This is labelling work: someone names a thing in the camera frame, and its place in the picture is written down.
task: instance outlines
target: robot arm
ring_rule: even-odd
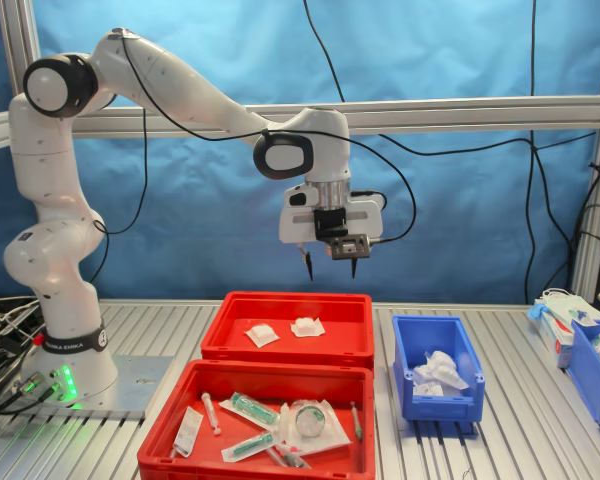
[[[204,123],[229,136],[252,134],[242,140],[253,147],[263,175],[304,175],[305,182],[284,195],[283,242],[298,244],[303,252],[304,243],[323,242],[334,259],[356,261],[369,256],[369,238],[382,233],[381,198],[350,195],[349,143],[302,133],[348,138],[340,112],[307,108],[288,122],[271,122],[229,99],[173,54],[121,28],[107,33],[90,56],[37,60],[23,83],[25,94],[9,107],[11,152],[18,189],[34,202],[38,223],[9,244],[4,260],[11,276],[36,293],[46,323],[44,352],[28,359],[23,371],[48,377],[73,365],[78,396],[106,389],[116,369],[97,294],[78,270],[102,240],[94,227],[102,218],[82,194],[71,127],[76,116],[103,108],[115,95],[174,123]],[[60,404],[73,395],[69,386],[62,388]]]

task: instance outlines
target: slotted aluminum table surface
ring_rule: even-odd
[[[136,452],[220,302],[102,302],[113,352],[172,355],[174,364],[144,421],[21,414],[0,417],[0,479],[138,479]],[[483,420],[406,422],[395,379],[394,313],[462,318],[486,378]],[[600,480],[600,427],[568,375],[551,365],[525,308],[374,304],[376,478],[384,480]]]

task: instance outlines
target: aluminum profile frame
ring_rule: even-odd
[[[14,95],[22,91],[27,66],[40,57],[32,0],[0,0],[0,22]],[[306,106],[316,104],[252,105],[251,111],[284,121]],[[351,133],[442,133],[488,130],[600,131],[600,95],[551,97],[492,97],[474,99],[406,100],[319,104],[347,115]],[[142,136],[140,107],[109,107],[76,121],[78,138],[134,138]],[[154,137],[186,136],[165,119],[150,115],[149,132]],[[195,131],[221,136],[223,132],[199,124]],[[6,112],[0,113],[0,148],[8,145]],[[600,163],[600,133],[595,159]],[[592,202],[600,203],[600,184]],[[600,235],[600,209],[591,209],[587,231]],[[600,262],[600,244],[592,237],[581,242],[572,287],[593,300]]]

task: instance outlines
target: blue curtain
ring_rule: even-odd
[[[347,100],[528,95],[531,1],[309,2]],[[335,102],[337,91],[300,0],[222,2],[38,1],[43,54],[90,52],[126,26],[163,45],[242,103]],[[539,2],[536,94],[600,93],[600,1]],[[130,104],[120,100],[119,105]],[[588,132],[540,131],[538,146]],[[470,148],[528,132],[396,135],[423,151]],[[226,292],[365,292],[376,301],[521,303],[531,245],[524,216],[530,155],[516,143],[423,158],[378,137],[357,137],[392,160],[418,201],[413,231],[375,248],[355,280],[348,262],[312,247],[315,281],[300,254],[278,240],[282,192],[299,179],[260,176],[240,142],[149,141],[149,189],[138,223],[112,238],[96,281],[102,297],[220,298]],[[553,213],[573,230],[589,178],[593,137],[541,151]],[[385,235],[413,214],[399,177],[352,146],[352,183],[387,194]],[[142,141],[76,141],[87,199],[112,229],[126,226],[142,190]],[[537,243],[530,294],[566,259],[549,222],[539,173],[531,212]],[[0,294],[26,291],[2,266],[2,251],[35,222],[0,152]],[[90,278],[103,246],[82,262]]]

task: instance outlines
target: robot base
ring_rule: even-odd
[[[173,357],[113,355],[109,357],[117,370],[115,381],[100,393],[66,401],[61,394],[50,397],[31,413],[75,416],[88,413],[92,418],[142,419],[152,405],[153,397],[171,366]],[[41,393],[48,386],[36,389]],[[30,404],[35,394],[19,400],[13,409]]]

